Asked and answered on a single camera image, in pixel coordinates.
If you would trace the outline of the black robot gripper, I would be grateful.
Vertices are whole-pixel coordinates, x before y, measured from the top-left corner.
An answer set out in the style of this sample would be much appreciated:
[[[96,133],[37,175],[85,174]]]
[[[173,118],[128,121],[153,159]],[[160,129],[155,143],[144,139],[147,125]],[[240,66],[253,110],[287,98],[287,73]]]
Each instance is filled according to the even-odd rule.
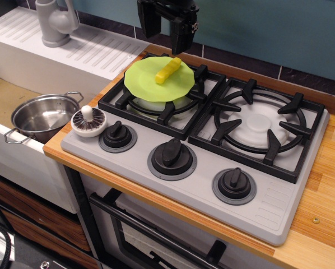
[[[143,35],[149,39],[161,32],[161,21],[170,24],[172,54],[178,55],[189,50],[197,31],[195,1],[137,1],[138,16]]]

